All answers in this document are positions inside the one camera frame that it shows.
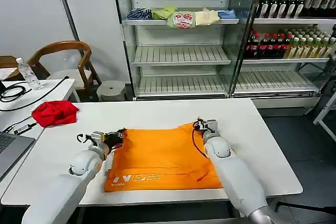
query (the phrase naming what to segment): folded cloth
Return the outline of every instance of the folded cloth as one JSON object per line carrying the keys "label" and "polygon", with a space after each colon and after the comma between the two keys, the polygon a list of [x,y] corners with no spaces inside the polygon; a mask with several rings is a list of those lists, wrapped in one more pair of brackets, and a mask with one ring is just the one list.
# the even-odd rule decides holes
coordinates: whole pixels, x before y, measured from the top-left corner
{"label": "folded cloth", "polygon": [[201,12],[195,13],[196,26],[209,26],[212,23],[220,20],[217,12],[215,10],[208,10],[206,8]]}
{"label": "folded cloth", "polygon": [[129,11],[127,19],[152,19],[152,11],[148,8],[138,8]]}
{"label": "folded cloth", "polygon": [[38,106],[32,112],[32,117],[42,127],[48,127],[75,123],[77,111],[79,109],[69,101],[51,101]]}
{"label": "folded cloth", "polygon": [[167,25],[177,28],[195,28],[195,12],[174,12],[168,18]]}
{"label": "folded cloth", "polygon": [[152,9],[153,19],[168,19],[177,8],[175,6],[165,6],[163,9]]}
{"label": "folded cloth", "polygon": [[217,14],[220,18],[236,18],[235,10],[218,10]]}
{"label": "folded cloth", "polygon": [[204,153],[202,133],[193,129],[193,123],[169,130],[126,129],[105,191],[222,188],[212,162],[199,152]]}

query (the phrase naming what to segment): laptop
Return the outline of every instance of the laptop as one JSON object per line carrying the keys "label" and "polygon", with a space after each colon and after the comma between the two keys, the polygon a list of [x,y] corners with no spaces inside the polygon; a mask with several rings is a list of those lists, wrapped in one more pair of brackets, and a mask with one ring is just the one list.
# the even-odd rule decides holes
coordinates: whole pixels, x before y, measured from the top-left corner
{"label": "laptop", "polygon": [[0,132],[0,180],[34,141],[31,137]]}

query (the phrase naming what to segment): red cloth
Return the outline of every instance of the red cloth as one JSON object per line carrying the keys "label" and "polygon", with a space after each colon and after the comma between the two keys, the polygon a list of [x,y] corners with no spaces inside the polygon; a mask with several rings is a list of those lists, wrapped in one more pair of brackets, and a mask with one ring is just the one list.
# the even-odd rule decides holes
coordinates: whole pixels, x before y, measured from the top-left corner
{"label": "red cloth", "polygon": [[76,113],[79,111],[69,101],[44,102],[32,112],[32,117],[42,127],[69,124],[76,122]]}

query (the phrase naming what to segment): blue cloth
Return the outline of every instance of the blue cloth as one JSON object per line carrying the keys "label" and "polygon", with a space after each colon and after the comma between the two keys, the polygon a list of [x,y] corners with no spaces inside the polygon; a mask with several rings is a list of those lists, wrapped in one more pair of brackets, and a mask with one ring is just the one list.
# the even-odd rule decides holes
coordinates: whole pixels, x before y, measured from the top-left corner
{"label": "blue cloth", "polygon": [[235,10],[218,10],[218,16],[222,18],[236,18]]}
{"label": "blue cloth", "polygon": [[127,19],[152,19],[152,11],[148,8],[133,9],[126,15]]}

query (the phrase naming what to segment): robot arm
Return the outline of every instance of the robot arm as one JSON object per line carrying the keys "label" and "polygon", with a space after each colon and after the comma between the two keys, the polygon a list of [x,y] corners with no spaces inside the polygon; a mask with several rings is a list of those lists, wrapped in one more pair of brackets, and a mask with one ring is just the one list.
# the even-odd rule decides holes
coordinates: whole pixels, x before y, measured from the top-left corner
{"label": "robot arm", "polygon": [[86,135],[86,140],[91,140],[92,145],[88,150],[78,153],[69,173],[56,177],[46,189],[47,193],[27,209],[22,224],[67,223],[88,184],[99,172],[102,162],[122,143],[122,132],[93,132]]}
{"label": "robot arm", "polygon": [[203,131],[207,157],[232,205],[257,224],[285,224],[266,202],[265,192],[248,166],[230,149],[217,130],[217,121],[198,119],[197,131]]}

